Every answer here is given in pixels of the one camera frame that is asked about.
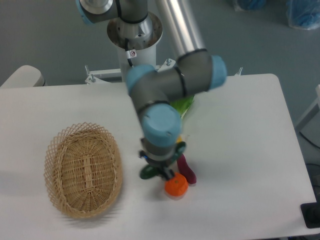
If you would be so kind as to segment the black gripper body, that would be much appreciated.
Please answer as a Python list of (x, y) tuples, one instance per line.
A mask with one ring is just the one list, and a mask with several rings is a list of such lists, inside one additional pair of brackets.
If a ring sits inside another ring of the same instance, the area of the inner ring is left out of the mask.
[(174, 175), (170, 166), (177, 159), (177, 144), (169, 146), (157, 146), (146, 138), (140, 139), (141, 150), (139, 158), (146, 161), (146, 165), (140, 170), (140, 175)]

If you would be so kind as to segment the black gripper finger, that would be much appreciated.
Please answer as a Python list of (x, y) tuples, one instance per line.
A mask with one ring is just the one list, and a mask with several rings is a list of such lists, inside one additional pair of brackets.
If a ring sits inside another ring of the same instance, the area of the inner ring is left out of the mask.
[(175, 177), (175, 172), (168, 167), (164, 167), (161, 169), (161, 176), (165, 181), (169, 181)]

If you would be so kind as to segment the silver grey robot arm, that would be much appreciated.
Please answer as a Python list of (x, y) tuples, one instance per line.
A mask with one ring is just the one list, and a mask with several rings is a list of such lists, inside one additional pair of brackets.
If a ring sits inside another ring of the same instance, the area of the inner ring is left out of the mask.
[[(224, 61), (208, 53), (187, 0), (158, 0), (159, 15), (149, 11), (145, 0), (78, 0), (76, 6), (87, 24), (108, 21), (108, 38), (123, 52), (122, 79), (143, 131), (139, 156), (147, 165), (140, 177), (171, 180), (170, 166), (186, 148), (177, 143), (182, 120), (171, 103), (222, 86)], [(163, 30), (176, 62), (156, 69), (155, 58), (142, 60), (141, 55), (157, 44)]]

